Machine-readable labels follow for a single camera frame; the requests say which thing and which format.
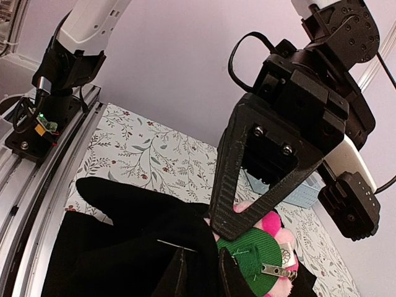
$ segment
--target floral patterned surface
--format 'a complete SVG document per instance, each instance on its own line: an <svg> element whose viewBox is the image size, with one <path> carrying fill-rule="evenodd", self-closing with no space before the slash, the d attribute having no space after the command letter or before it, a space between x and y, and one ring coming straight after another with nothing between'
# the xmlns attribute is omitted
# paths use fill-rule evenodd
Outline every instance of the floral patterned surface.
<svg viewBox="0 0 396 297"><path fill-rule="evenodd" d="M109 105L90 141L70 187L65 211L111 220L88 205L78 194L75 181L99 176L187 202L209 203L215 172L216 149L178 131ZM257 198L246 175L239 176L236 203ZM318 279L319 297L359 297L358 290L340 254L313 210L282 203L277 207L287 228L297 238L300 261Z"/></svg>

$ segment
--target wire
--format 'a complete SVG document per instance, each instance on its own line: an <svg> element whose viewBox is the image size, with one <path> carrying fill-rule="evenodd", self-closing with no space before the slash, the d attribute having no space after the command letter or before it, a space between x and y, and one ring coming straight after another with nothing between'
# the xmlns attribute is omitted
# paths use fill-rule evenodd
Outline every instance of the wire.
<svg viewBox="0 0 396 297"><path fill-rule="evenodd" d="M14 109L14 117L12 119L12 127L14 131L18 134L24 133L31 128L31 126L35 123L37 116L40 114L41 110L44 106L45 97L36 94L35 102L37 103L37 107L33 114L29 114L29 108L34 108L33 103L27 97L22 97ZM24 106L26 112L26 119L18 126L18 120L20 118L20 108Z"/></svg>
<svg viewBox="0 0 396 297"><path fill-rule="evenodd" d="M263 42L263 44L269 49L270 53L278 53L277 49L271 44L271 42L268 40L268 38L259 33L259 32L251 32L246 34L245 36L242 37L242 39L236 44L236 46L234 47L231 56L228 60L228 74L230 75L231 79L234 81L234 83L236 83L237 85L239 85L245 92L249 93L253 90L253 87L250 87L248 85L246 85L242 80L239 79L239 77L236 76L235 72L234 72L234 57L236 54L236 51L238 50L239 46L241 45L242 41L245 40L245 38L249 37L249 36L253 36L256 37L258 40L260 40L261 42Z"/></svg>
<svg viewBox="0 0 396 297"><path fill-rule="evenodd" d="M5 53L9 50L9 48L10 48L10 44L8 44L8 43L11 42L12 31L14 30L14 27L15 27L16 18L17 18L17 14L18 14L18 12L19 12L21 3L22 3L22 0L19 0L19 1L18 1L18 4L17 4L17 7L15 8L15 12L14 12L13 18L12 18L12 20L11 20L11 25L10 25L10 29L9 29L9 33L8 33L7 44L6 44L6 46L4 47L3 51L0 53L0 57L4 56L4 54L5 54Z"/></svg>
<svg viewBox="0 0 396 297"><path fill-rule="evenodd" d="M0 118L5 119L8 121L12 117L12 110L15 109L16 104L22 98L27 96L27 94L14 94L5 97L4 99L0 100Z"/></svg>
<svg viewBox="0 0 396 297"><path fill-rule="evenodd" d="M80 86L80 98L79 98L79 100L80 100L80 102L81 102L82 112L83 112L83 113L87 113L89 110L88 110L88 105L87 105L86 102L84 101L84 95L82 94L82 87L83 87L83 86Z"/></svg>
<svg viewBox="0 0 396 297"><path fill-rule="evenodd" d="M382 58L380 53L377 53L377 57L378 57L378 60L381 64L381 66L384 68L386 74L388 75L390 81L392 82L392 85L394 86L394 88L396 90L396 81L395 81L394 77L392 76L392 74L390 73L389 68L386 66L384 59ZM376 194L380 194L380 193L384 192L385 190L388 190L388 188L393 186L395 183L396 183L396 176L394 178L392 178L389 182L384 184L382 187L379 187L378 190L376 191Z"/></svg>

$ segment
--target white cable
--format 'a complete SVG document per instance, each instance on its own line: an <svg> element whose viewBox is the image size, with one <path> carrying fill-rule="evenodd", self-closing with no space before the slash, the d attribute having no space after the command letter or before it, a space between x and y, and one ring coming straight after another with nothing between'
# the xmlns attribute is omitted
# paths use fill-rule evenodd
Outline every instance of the white cable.
<svg viewBox="0 0 396 297"><path fill-rule="evenodd" d="M14 45L18 45L19 43L18 42L8 42L7 40L4 40L2 43L4 43L5 45L11 45L11 46L14 46Z"/></svg>

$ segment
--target black cable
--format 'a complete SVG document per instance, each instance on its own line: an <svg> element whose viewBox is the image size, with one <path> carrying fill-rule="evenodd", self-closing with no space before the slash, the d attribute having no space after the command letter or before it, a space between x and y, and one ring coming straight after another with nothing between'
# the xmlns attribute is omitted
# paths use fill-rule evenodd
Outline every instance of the black cable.
<svg viewBox="0 0 396 297"><path fill-rule="evenodd" d="M87 105L86 102L84 101L84 95L82 94L82 87L83 87L83 86L80 87L80 98L79 98L79 100L80 100L80 102L81 102L82 112L83 112L83 113L87 113L89 110L88 110L88 105Z"/></svg>
<svg viewBox="0 0 396 297"><path fill-rule="evenodd" d="M239 85L245 92L249 93L252 91L252 87L246 85L242 80L239 79L239 77L236 76L235 72L234 72L234 57L236 54L236 51L238 50L239 46L241 45L242 41L244 41L245 38L252 36L252 37L256 37L258 40L260 40L261 42L263 42L263 44L269 49L270 53L278 53L278 51L275 49L275 47L271 44L271 42L268 40L268 38L259 33L259 32L251 32L246 34L245 36L242 37L242 39L236 44L236 46L234 47L230 59L228 60L228 74L230 75L231 79L234 81L234 83L236 83L237 85Z"/></svg>
<svg viewBox="0 0 396 297"><path fill-rule="evenodd" d="M14 27L15 27L16 18L17 18L21 3L22 3L22 0L19 0L18 3L17 3L17 6L15 8L15 11L14 11L14 16L13 16L13 18L11 20L10 29L9 29L9 33L8 33L8 40L6 41L8 43L11 42L12 31L14 30ZM4 56L4 54L8 51L9 48L10 48L10 45L6 44L6 47L0 53L0 57Z"/></svg>
<svg viewBox="0 0 396 297"><path fill-rule="evenodd" d="M31 126L35 123L37 116L40 114L41 110L43 109L44 101L45 101L45 97L36 94L35 102L37 104L37 107L33 114L30 114L30 112L27 111L29 108L34 108L33 103L30 101L29 98L22 97L18 101L14 109L14 117L12 118L12 127L14 128L14 131L16 133L21 134L31 128ZM18 120L20 118L20 108L22 105L24 105L25 107L27 118L21 123L21 125L18 126Z"/></svg>
<svg viewBox="0 0 396 297"><path fill-rule="evenodd" d="M382 58L380 53L377 53L377 57L378 57L379 62L381 63L381 66L384 68L386 74L388 75L390 81L392 82L392 85L394 86L394 88L396 90L396 81L395 81L394 77L392 76L392 74L390 73L389 68L386 66L384 59ZM396 183L396 176L394 178L392 178L389 182L384 184L382 187L379 187L378 190L376 191L376 194L384 192L385 190L387 190L388 188L393 186L395 183Z"/></svg>

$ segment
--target pink plush toy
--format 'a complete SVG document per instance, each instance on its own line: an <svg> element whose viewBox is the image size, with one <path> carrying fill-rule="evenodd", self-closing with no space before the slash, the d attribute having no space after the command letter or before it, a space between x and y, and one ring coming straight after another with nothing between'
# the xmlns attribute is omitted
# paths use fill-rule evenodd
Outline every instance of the pink plush toy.
<svg viewBox="0 0 396 297"><path fill-rule="evenodd" d="M234 206L234 211L236 213L241 213L245 209L247 209L253 202L244 201L238 205ZM294 249L296 246L296 239L290 230L282 228L282 224L280 221L280 217L275 212L270 212L263 219L258 221L255 225L255 228L260 229L264 232L269 233L272 237L275 238L276 242L281 245L285 243L290 243L291 247ZM219 235L213 233L216 242L220 239ZM289 271L297 271L298 270L298 259L296 257L296 265L287 268ZM276 284L273 286L271 291L268 292L264 297L287 297L290 295L292 284L290 280L286 277L280 277Z"/></svg>

